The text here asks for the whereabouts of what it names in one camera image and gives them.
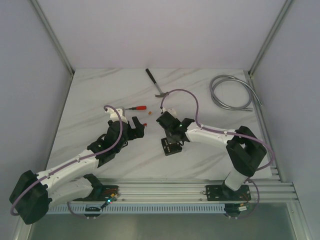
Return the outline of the black fuse box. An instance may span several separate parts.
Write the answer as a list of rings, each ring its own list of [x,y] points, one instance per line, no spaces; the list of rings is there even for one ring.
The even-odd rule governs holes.
[[[167,138],[161,139],[162,149],[164,151],[165,156],[170,156],[173,154],[180,153],[182,151],[182,146],[179,142],[169,143]]]

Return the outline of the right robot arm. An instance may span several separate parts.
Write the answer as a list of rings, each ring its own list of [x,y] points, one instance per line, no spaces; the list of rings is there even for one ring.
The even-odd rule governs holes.
[[[169,111],[163,112],[156,122],[171,144],[195,142],[226,149],[233,168],[224,180],[221,193],[228,200],[239,194],[242,184],[255,174],[267,154],[266,148],[246,126],[236,130],[209,128],[191,118],[180,121]]]

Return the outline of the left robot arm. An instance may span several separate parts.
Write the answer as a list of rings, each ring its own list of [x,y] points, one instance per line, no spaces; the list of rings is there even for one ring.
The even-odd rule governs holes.
[[[77,156],[38,173],[24,172],[9,197],[10,213],[30,225],[50,209],[71,201],[103,202],[103,208],[110,204],[118,187],[103,185],[93,172],[113,160],[129,141],[144,137],[145,125],[136,116],[132,121],[134,127],[126,121],[109,120],[107,132]]]

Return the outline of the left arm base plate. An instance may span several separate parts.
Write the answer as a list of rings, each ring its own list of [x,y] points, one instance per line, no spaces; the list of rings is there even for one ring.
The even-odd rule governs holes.
[[[111,198],[111,195],[117,195],[119,191],[118,185],[103,185],[99,187],[94,187],[93,191],[87,197],[76,198],[76,202],[102,202]]]

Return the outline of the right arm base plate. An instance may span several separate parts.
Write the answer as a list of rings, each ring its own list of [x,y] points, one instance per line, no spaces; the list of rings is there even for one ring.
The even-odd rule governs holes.
[[[248,185],[241,185],[236,191],[231,190],[224,184],[222,185],[206,185],[205,195],[208,201],[245,201],[252,199]]]

